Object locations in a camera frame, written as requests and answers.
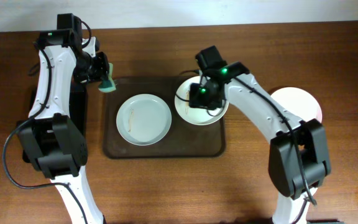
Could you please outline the green and yellow sponge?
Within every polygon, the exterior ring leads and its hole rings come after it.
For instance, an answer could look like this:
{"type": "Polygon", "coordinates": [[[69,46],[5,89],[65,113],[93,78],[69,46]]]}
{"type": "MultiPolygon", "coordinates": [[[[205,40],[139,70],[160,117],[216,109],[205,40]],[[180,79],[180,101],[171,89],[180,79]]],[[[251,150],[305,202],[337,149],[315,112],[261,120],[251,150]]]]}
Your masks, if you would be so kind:
{"type": "Polygon", "coordinates": [[[110,93],[116,90],[116,85],[112,79],[113,64],[109,63],[109,71],[107,73],[107,79],[102,80],[98,86],[98,90],[103,93],[110,93]]]}

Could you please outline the pale blue plate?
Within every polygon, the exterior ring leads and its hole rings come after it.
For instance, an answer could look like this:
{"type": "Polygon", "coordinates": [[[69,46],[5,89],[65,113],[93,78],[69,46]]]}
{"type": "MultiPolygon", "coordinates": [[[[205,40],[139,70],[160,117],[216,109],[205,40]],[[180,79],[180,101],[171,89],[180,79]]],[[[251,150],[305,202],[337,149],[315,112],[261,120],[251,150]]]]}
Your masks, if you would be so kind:
{"type": "Polygon", "coordinates": [[[136,146],[159,142],[169,132],[171,123],[172,113],[167,103],[151,94],[130,97],[116,115],[119,134],[136,146]]]}

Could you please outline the pink plate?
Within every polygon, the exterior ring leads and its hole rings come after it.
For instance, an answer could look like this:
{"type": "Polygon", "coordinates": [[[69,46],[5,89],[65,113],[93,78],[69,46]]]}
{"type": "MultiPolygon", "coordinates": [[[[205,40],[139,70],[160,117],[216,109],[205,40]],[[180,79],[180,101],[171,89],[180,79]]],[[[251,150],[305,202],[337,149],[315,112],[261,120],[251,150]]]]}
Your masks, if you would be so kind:
{"type": "Polygon", "coordinates": [[[285,87],[274,91],[271,97],[286,110],[299,116],[304,121],[323,120],[322,109],[316,98],[305,90],[285,87]]]}

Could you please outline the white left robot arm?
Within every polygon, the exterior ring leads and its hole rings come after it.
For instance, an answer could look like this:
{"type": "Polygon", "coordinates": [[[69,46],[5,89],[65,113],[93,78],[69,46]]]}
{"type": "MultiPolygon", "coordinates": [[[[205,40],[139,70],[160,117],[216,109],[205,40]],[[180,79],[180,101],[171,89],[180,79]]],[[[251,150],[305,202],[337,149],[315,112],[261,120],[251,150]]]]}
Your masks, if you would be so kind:
{"type": "Polygon", "coordinates": [[[70,118],[70,89],[98,82],[105,93],[115,89],[112,64],[98,52],[95,37],[82,38],[72,28],[41,32],[40,76],[28,120],[18,125],[25,155],[60,192],[72,223],[105,223],[86,177],[88,149],[83,132],[70,118]]]}

